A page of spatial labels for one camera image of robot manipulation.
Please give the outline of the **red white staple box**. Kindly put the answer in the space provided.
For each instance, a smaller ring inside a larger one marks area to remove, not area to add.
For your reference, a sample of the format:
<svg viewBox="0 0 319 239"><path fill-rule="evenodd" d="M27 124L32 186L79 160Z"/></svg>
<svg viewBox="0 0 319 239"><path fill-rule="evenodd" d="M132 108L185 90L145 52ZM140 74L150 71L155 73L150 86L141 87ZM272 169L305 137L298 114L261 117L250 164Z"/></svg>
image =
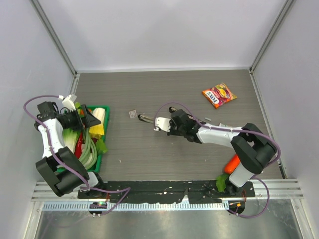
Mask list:
<svg viewBox="0 0 319 239"><path fill-rule="evenodd" d="M137 111L136 110L129 111L129 116L130 116L131 119L136 118L137 117Z"/></svg>

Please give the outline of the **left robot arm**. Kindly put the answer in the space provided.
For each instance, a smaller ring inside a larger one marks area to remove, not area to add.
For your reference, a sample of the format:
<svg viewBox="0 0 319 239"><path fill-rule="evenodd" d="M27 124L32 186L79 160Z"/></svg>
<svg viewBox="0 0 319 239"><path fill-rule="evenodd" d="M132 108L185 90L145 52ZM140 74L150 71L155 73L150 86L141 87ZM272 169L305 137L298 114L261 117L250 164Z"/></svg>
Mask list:
<svg viewBox="0 0 319 239"><path fill-rule="evenodd" d="M37 106L35 128L41 133L43 141L42 159L36 162L36 169L51 188L61 197L75 189L89 191L96 199L106 193L106 186L101 183L98 174L88 172L63 139L63 131L69 129L79 132L101 123L86 107L82 105L84 115L76 109L61 114L55 102L45 101Z"/></svg>

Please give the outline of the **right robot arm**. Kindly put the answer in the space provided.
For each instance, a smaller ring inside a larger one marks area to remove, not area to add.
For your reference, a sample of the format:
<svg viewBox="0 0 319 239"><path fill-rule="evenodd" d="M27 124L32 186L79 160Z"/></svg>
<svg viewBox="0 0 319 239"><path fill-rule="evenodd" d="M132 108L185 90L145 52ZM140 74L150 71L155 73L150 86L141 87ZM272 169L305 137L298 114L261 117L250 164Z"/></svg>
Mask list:
<svg viewBox="0 0 319 239"><path fill-rule="evenodd" d="M168 135L182 136L189 142L212 143L234 149L240 163L227 175L224 188L220 190L229 196L238 196L244 184L254 175L261 174L279 152L273 140L252 123L230 128L196 120L182 109L173 110L170 107L169 112Z"/></svg>

